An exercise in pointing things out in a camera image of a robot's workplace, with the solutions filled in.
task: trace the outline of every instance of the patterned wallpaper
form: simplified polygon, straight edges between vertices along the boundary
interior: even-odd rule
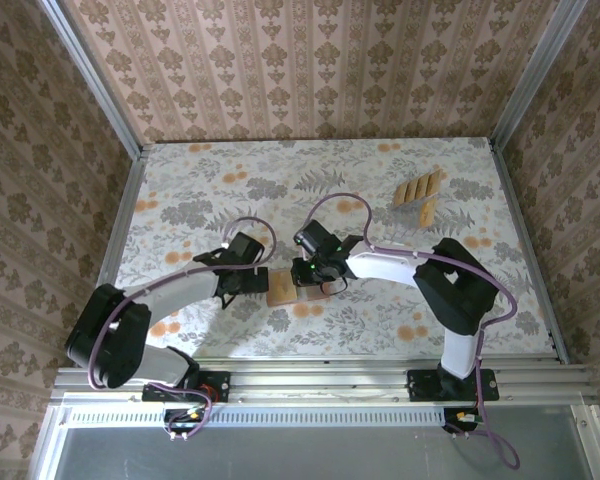
[[[505,150],[556,314],[600,399],[600,0],[590,0]]]
[[[0,479],[24,478],[129,164],[36,3],[0,0]]]
[[[64,0],[143,143],[489,136],[556,0]]]

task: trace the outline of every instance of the table surface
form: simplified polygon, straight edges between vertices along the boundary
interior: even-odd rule
[[[390,204],[398,184],[444,171],[434,224],[395,237]],[[116,285],[126,287],[181,268],[218,248],[228,221],[257,215],[270,221],[278,249],[268,265],[298,256],[292,240],[323,196],[357,192],[373,209],[371,238],[429,250],[448,236],[461,241],[518,299],[519,313],[487,331],[487,354],[551,354],[544,312],[529,275],[493,157],[484,138],[329,140],[166,144],[147,160]],[[344,238],[360,234],[359,202],[335,199],[315,218]],[[259,225],[245,233],[270,244]],[[498,296],[487,315],[504,312]],[[419,290],[357,280],[326,300],[269,308],[265,295],[242,296],[222,311],[209,299],[174,312],[153,327],[148,343],[196,356],[436,357],[443,327]]]

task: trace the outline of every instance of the wooden block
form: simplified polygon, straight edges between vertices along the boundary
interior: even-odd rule
[[[298,292],[291,279],[291,271],[289,269],[269,270],[267,305],[277,307],[293,303],[297,299]]]
[[[401,183],[396,188],[396,193],[393,195],[393,206],[397,207],[404,203],[404,195],[407,191],[407,182]]]
[[[429,175],[423,175],[418,179],[416,184],[416,199],[423,198],[427,192],[427,182],[429,181]]]
[[[429,175],[427,182],[427,197],[435,195],[440,191],[440,180],[442,178],[442,170],[438,169]]]
[[[433,197],[422,205],[422,208],[420,209],[420,228],[430,227],[433,224],[437,200],[436,197]]]
[[[416,186],[418,185],[418,179],[414,178],[407,185],[407,193],[404,195],[404,201],[406,203],[413,202],[413,199],[416,198]]]

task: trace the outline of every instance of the purple cable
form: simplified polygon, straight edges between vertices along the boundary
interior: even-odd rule
[[[96,341],[93,343],[93,348],[91,349],[91,355],[89,356],[89,363],[87,365],[87,378],[89,380],[89,385],[91,385],[91,388],[93,388],[95,390],[104,390],[106,388],[104,385],[100,384],[95,378],[94,370],[95,370],[96,358],[98,356],[98,353],[100,352],[100,348],[102,348],[102,342],[104,341],[104,337],[106,336],[107,331],[109,330],[109,327],[118,318],[118,316],[120,315],[120,312],[122,312],[122,310],[124,310],[124,308],[127,305],[129,305],[129,303],[131,303],[133,300],[135,300],[138,297],[141,297],[142,295],[145,295],[147,292],[152,292],[153,290],[160,288],[164,285],[167,285],[168,283],[171,283],[174,280],[178,280],[179,278],[182,278],[182,277],[187,277],[189,275],[194,275],[196,273],[212,272],[214,270],[220,270],[220,269],[222,269],[222,270],[249,270],[249,269],[258,267],[269,261],[269,259],[273,256],[273,253],[275,252],[276,246],[278,244],[278,241],[276,238],[276,233],[274,232],[273,227],[267,221],[262,220],[257,217],[243,217],[243,218],[234,220],[233,223],[242,221],[243,219],[244,220],[248,219],[248,220],[251,220],[254,222],[261,223],[269,229],[269,232],[271,232],[271,250],[269,251],[269,254],[265,258],[257,261],[256,263],[252,263],[250,265],[214,265],[214,266],[210,266],[210,267],[197,267],[197,268],[192,268],[191,270],[187,270],[184,272],[174,273],[174,274],[164,277],[160,280],[156,280],[153,283],[150,283],[142,290],[138,290],[137,292],[129,295],[124,300],[122,300],[118,304],[118,306],[113,309],[113,311],[111,312],[111,315],[109,315],[107,320],[104,322],[104,324],[102,325],[102,329],[98,333],[98,337],[96,338]]]
[[[173,387],[169,387],[167,385],[162,385],[161,383],[156,383],[156,382],[149,382],[149,383],[147,383],[147,385],[157,388],[159,390],[162,390],[164,392],[168,392],[168,393],[192,394],[192,395],[197,395],[200,398],[204,399],[204,401],[206,402],[206,406],[204,409],[204,415],[202,416],[202,420],[200,420],[200,423],[198,423],[195,427],[193,427],[193,429],[188,433],[189,437],[193,437],[196,433],[198,433],[198,431],[200,431],[200,429],[202,427],[205,426],[205,424],[207,424],[209,422],[209,419],[211,418],[211,410],[213,408],[213,402],[211,401],[211,397],[209,397],[209,395],[207,395],[206,393],[201,392],[199,390],[191,390],[189,388],[173,388]],[[171,433],[171,431],[172,431],[171,427],[173,426],[174,423],[177,422],[177,420],[178,420],[177,418],[172,418],[171,420],[169,420],[169,424],[167,425],[167,431],[169,433]]]
[[[331,200],[332,198],[335,198],[335,197],[353,198],[353,199],[361,202],[366,207],[367,221],[365,222],[364,228],[362,229],[362,239],[363,239],[365,245],[367,245],[367,247],[369,247],[369,249],[371,249],[371,251],[378,252],[378,253],[384,253],[386,255],[401,255],[401,256],[413,256],[414,258],[426,258],[426,259],[436,260],[439,262],[448,263],[449,265],[453,265],[455,267],[462,268],[463,270],[471,272],[474,275],[477,275],[480,278],[491,283],[509,301],[511,310],[509,310],[504,315],[501,315],[499,317],[496,317],[496,318],[493,318],[491,320],[487,320],[486,322],[484,322],[482,324],[482,326],[480,327],[480,333],[478,334],[478,343],[476,346],[476,388],[478,391],[478,411],[480,412],[480,415],[482,416],[482,418],[484,420],[485,430],[480,431],[480,432],[474,432],[474,435],[482,435],[482,436],[488,437],[489,440],[491,441],[491,444],[493,445],[493,449],[496,451],[496,453],[502,460],[502,463],[504,463],[507,467],[509,467],[512,470],[518,470],[520,468],[520,457],[518,456],[518,453],[516,452],[515,448],[513,448],[513,445],[511,445],[507,440],[505,440],[500,435],[492,432],[491,428],[489,427],[489,419],[487,417],[487,413],[484,408],[484,398],[482,396],[482,378],[480,376],[480,365],[482,363],[482,360],[481,360],[482,357],[480,356],[480,353],[482,352],[482,346],[484,344],[484,329],[486,327],[488,327],[489,325],[494,325],[496,323],[503,322],[505,320],[512,318],[518,312],[518,302],[516,302],[516,299],[513,297],[511,292],[509,292],[509,290],[507,290],[507,288],[504,285],[502,285],[502,283],[500,283],[498,280],[493,278],[491,275],[489,275],[485,271],[480,270],[479,268],[476,268],[473,265],[469,265],[467,263],[460,262],[458,260],[454,260],[453,258],[448,258],[443,255],[437,255],[435,253],[416,252],[414,250],[406,250],[406,249],[403,250],[403,249],[397,249],[397,248],[377,247],[377,246],[373,245],[371,243],[371,241],[369,240],[369,226],[371,225],[371,221],[373,219],[373,212],[371,211],[371,206],[364,198],[362,198],[361,196],[356,195],[354,193],[332,193],[330,195],[327,195],[326,197],[323,197],[321,200],[318,201],[318,203],[316,203],[313,206],[313,208],[311,210],[309,210],[309,214],[307,215],[307,218],[304,221],[303,227],[309,223],[309,221],[311,220],[311,217],[313,216],[315,211],[324,202],[326,202],[327,200]],[[513,456],[515,458],[515,463],[510,463],[505,458],[502,444],[506,445],[507,448],[509,448],[509,450],[511,450],[511,452],[513,453]]]

